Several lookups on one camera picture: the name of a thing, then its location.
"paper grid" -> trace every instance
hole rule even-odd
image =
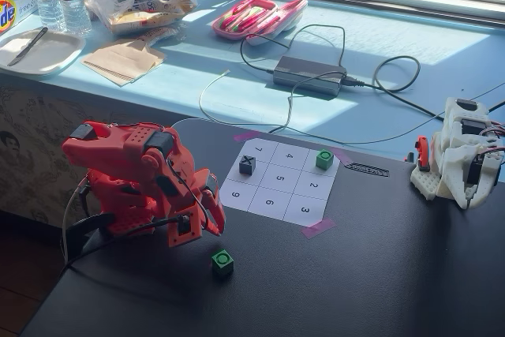
[[[260,138],[246,141],[219,190],[222,203],[304,227],[320,222],[340,161],[334,157],[322,170],[316,167],[318,153]],[[238,171],[243,155],[256,158],[252,175]]]

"pink tape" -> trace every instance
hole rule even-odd
[[[318,234],[321,234],[321,233],[327,231],[328,229],[331,229],[336,226],[337,226],[337,224],[335,224],[335,221],[333,221],[332,219],[322,219],[320,222],[312,225],[311,227],[303,228],[301,230],[301,232],[308,239],[311,239],[312,237],[315,237]]]
[[[347,156],[346,153],[344,153],[342,150],[338,148],[330,148],[330,150],[335,154],[335,157],[340,159],[340,162],[344,164],[344,166],[350,165],[351,163],[354,163],[354,161]]]
[[[247,141],[251,140],[253,138],[256,138],[260,135],[260,132],[257,132],[256,130],[252,130],[251,132],[243,133],[243,134],[236,134],[234,136],[234,140],[237,142],[242,142],[242,141]]]

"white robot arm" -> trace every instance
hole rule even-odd
[[[475,208],[496,185],[503,144],[484,104],[448,98],[445,115],[442,130],[430,142],[429,161],[425,137],[419,137],[410,181],[427,200],[445,197],[462,209]]]

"knife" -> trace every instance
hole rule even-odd
[[[28,43],[25,49],[23,49],[16,57],[11,61],[11,63],[7,64],[7,66],[16,65],[24,56],[33,48],[33,46],[40,40],[40,37],[44,36],[47,32],[47,27],[44,27],[40,30],[39,34],[33,38],[32,41]]]

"white plate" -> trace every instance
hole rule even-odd
[[[7,66],[39,32],[40,28],[0,40],[0,69],[28,75],[51,74],[69,65],[86,44],[82,37],[47,31],[21,61]]]

